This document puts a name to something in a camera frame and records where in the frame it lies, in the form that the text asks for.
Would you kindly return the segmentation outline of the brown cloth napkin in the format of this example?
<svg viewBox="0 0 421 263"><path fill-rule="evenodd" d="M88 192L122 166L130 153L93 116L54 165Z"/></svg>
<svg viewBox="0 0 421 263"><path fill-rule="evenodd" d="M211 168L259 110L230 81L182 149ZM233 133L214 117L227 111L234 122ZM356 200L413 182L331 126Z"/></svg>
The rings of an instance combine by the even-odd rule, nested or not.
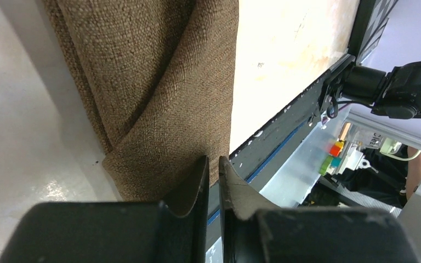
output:
<svg viewBox="0 0 421 263"><path fill-rule="evenodd" d="M155 201L230 151L238 1L44 1L125 201Z"/></svg>

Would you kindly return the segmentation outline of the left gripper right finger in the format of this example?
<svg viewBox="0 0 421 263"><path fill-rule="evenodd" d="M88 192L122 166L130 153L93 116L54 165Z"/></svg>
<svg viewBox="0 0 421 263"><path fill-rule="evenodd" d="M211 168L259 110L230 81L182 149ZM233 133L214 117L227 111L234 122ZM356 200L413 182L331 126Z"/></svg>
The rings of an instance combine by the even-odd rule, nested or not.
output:
<svg viewBox="0 0 421 263"><path fill-rule="evenodd" d="M281 208L219 158L224 262L418 262L391 214L364 207Z"/></svg>

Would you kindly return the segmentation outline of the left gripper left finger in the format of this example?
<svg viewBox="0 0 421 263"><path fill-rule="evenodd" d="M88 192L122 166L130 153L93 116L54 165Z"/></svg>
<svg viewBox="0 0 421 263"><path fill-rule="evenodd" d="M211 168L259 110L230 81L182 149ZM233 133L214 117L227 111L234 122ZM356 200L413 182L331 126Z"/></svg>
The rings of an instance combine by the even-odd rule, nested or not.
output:
<svg viewBox="0 0 421 263"><path fill-rule="evenodd" d="M155 202L45 202L20 220L0 262L204 262L209 160Z"/></svg>

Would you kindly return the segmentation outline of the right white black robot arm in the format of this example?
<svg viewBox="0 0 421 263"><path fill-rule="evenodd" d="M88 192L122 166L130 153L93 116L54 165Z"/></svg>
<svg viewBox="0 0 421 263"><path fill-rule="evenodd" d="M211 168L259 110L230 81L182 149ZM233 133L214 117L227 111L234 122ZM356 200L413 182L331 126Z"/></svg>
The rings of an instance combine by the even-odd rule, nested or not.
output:
<svg viewBox="0 0 421 263"><path fill-rule="evenodd" d="M336 118L340 105L358 104L376 116L421 119L421 61L384 72L349 59L329 73L321 96L319 106L329 118Z"/></svg>

